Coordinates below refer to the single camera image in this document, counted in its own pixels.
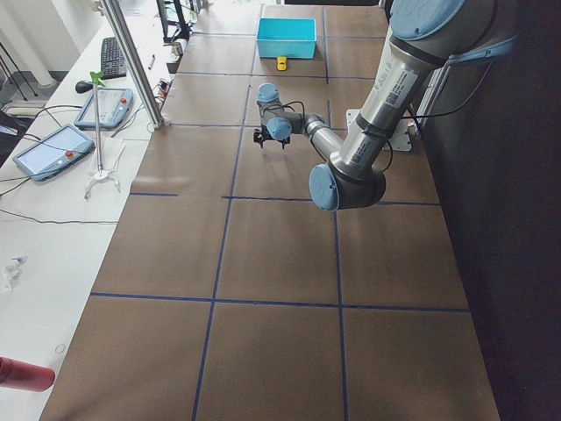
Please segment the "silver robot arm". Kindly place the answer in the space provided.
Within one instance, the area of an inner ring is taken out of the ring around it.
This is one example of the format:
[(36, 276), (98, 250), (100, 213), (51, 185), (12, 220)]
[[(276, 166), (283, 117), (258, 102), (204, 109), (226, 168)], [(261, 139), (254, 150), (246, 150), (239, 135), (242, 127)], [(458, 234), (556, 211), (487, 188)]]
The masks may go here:
[(430, 73), (445, 64), (492, 61), (516, 40), (516, 1), (395, 1), (376, 81), (338, 137), (315, 113), (289, 111), (276, 85), (259, 86), (261, 127), (253, 140), (282, 145), (303, 134), (325, 162), (309, 175), (309, 193), (324, 211), (368, 207), (384, 195), (386, 179), (374, 166), (411, 100)]

